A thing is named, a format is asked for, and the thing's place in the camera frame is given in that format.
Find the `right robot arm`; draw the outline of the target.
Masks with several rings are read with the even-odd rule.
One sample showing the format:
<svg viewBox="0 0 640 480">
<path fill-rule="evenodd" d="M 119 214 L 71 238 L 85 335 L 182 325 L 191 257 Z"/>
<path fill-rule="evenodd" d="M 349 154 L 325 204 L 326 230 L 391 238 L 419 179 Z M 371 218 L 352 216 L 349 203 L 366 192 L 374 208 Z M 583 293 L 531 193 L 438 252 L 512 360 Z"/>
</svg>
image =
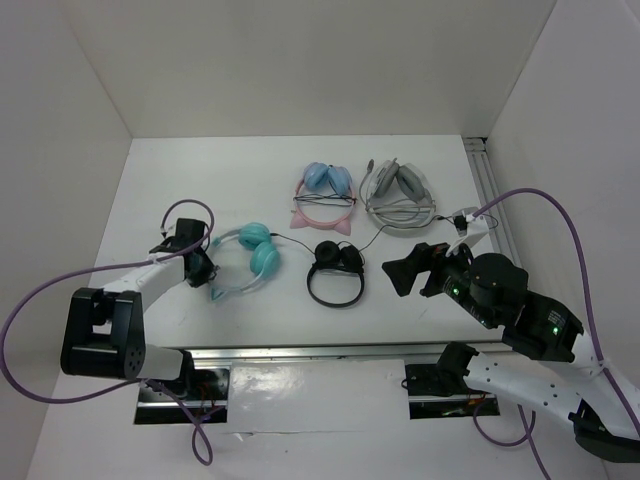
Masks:
<svg viewBox="0 0 640 480">
<path fill-rule="evenodd" d="M 419 243 L 382 269 L 401 297 L 427 273 L 421 296 L 447 295 L 483 327 L 501 329 L 502 343 L 513 352 L 563 380 L 526 377 L 469 345 L 451 342 L 436 364 L 441 388 L 503 396 L 557 419 L 581 448 L 600 459 L 638 463 L 638 388 L 598 359 L 588 332 L 565 305 L 529 290 L 525 270 L 502 254 L 475 257 L 467 245 L 452 254 L 446 243 Z"/>
</svg>

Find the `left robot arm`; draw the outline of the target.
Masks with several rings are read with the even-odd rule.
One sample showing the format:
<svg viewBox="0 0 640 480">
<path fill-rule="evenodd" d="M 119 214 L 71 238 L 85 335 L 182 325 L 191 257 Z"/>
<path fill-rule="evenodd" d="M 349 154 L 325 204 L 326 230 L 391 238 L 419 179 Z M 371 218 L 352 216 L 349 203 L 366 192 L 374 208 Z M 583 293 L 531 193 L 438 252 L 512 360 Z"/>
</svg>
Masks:
<svg viewBox="0 0 640 480">
<path fill-rule="evenodd" d="M 161 382 L 176 399 L 196 390 L 192 355 L 157 347 L 145 339 L 143 315 L 173 287 L 205 285 L 215 266 L 196 244 L 206 233 L 200 220 L 177 220 L 175 233 L 150 250 L 169 254 L 165 262 L 137 267 L 101 288 L 81 288 L 70 302 L 60 364 L 67 375 Z"/>
</svg>

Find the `teal cat-ear headphones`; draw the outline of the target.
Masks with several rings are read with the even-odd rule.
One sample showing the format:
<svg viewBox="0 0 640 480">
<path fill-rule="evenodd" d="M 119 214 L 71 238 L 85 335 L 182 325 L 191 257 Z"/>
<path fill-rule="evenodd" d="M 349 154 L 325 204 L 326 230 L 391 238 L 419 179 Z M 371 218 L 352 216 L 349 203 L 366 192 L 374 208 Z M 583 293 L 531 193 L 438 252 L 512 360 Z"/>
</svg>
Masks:
<svg viewBox="0 0 640 480">
<path fill-rule="evenodd" d="M 230 294 L 242 294 L 269 280 L 280 268 L 281 255 L 272 241 L 272 232 L 259 222 L 251 222 L 240 228 L 229 230 L 211 240 L 205 252 L 209 258 L 226 242 L 236 240 L 245 250 L 251 252 L 249 270 L 253 279 L 241 286 L 220 286 L 214 283 L 219 268 L 214 267 L 210 277 L 210 298 L 217 302 Z"/>
</svg>

